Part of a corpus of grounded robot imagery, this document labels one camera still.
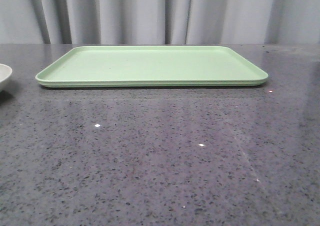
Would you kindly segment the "cream white round plate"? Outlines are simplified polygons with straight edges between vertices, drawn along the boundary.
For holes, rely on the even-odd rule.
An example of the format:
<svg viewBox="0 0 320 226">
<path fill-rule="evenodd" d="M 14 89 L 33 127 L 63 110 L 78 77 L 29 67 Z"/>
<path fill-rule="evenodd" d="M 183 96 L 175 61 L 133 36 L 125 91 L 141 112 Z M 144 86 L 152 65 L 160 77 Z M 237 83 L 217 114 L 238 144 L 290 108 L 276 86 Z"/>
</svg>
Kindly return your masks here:
<svg viewBox="0 0 320 226">
<path fill-rule="evenodd" d="M 0 64 L 0 92 L 2 92 L 9 83 L 13 70 L 6 64 Z"/>
</svg>

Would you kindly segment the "light green plastic tray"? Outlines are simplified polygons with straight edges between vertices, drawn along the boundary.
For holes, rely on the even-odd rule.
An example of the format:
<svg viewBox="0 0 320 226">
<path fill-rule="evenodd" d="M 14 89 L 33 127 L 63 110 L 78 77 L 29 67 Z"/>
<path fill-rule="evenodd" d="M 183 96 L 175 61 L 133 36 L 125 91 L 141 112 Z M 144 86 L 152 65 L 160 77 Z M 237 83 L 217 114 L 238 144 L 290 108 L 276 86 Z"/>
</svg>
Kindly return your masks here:
<svg viewBox="0 0 320 226">
<path fill-rule="evenodd" d="M 259 86 L 268 74 L 224 46 L 79 46 L 36 75 L 48 88 Z"/>
</svg>

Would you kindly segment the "grey pleated curtain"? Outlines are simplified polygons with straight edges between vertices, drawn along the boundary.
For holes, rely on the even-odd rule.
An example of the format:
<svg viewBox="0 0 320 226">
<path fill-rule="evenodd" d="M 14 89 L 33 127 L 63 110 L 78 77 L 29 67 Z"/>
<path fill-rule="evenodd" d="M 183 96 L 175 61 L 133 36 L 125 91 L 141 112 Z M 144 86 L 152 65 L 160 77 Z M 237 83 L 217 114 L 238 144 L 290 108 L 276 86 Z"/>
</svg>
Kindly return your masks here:
<svg viewBox="0 0 320 226">
<path fill-rule="evenodd" d="M 320 0 L 0 0 L 3 44 L 318 44 Z"/>
</svg>

